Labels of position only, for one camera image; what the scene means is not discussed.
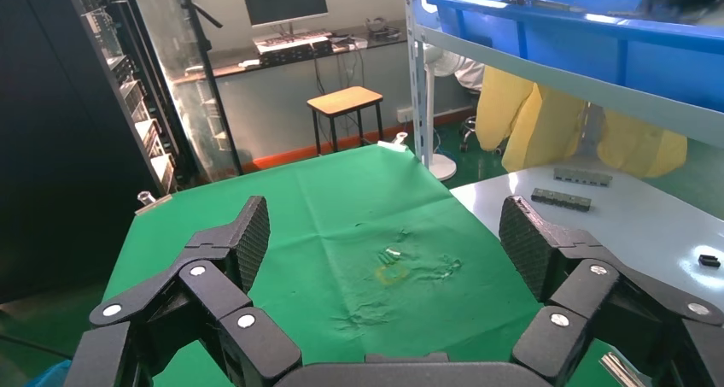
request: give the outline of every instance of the glass door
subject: glass door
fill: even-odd
[[[135,0],[200,172],[200,183],[241,173],[191,0]]]

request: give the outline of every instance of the green cloth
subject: green cloth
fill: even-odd
[[[507,361],[540,308],[497,238],[412,153],[377,146],[174,195],[133,221],[105,297],[166,269],[194,232],[230,222],[252,195],[266,197],[271,238],[250,295],[306,364],[434,351]],[[616,385],[597,363],[605,351],[572,385]],[[230,385],[199,343],[155,381]]]

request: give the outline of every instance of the white tabletop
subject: white tabletop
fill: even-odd
[[[608,188],[557,181],[555,167],[607,173],[613,180]],[[592,208],[583,213],[532,202],[534,188],[591,198]],[[451,192],[496,236],[505,198],[523,196],[551,223],[589,231],[629,267],[724,310],[724,266],[716,269],[698,262],[699,255],[706,254],[724,263],[724,221],[598,160],[575,158]]]

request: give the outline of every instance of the blue crate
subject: blue crate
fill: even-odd
[[[578,9],[502,0],[427,1],[437,6],[445,33],[549,67],[724,111],[724,27],[621,17],[636,12],[643,0],[546,0]],[[652,16],[672,18],[673,11],[654,9]]]

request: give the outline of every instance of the robotic hand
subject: robotic hand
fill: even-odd
[[[511,362],[455,363],[436,353],[303,366],[300,349],[247,296],[269,234],[266,200],[253,196],[229,225],[195,234],[165,272],[103,302],[65,386],[149,387],[196,340],[236,386],[563,386],[594,338],[619,348],[654,385],[724,386],[721,310],[626,267],[588,232],[545,222],[520,196],[505,200],[500,239],[546,306]]]

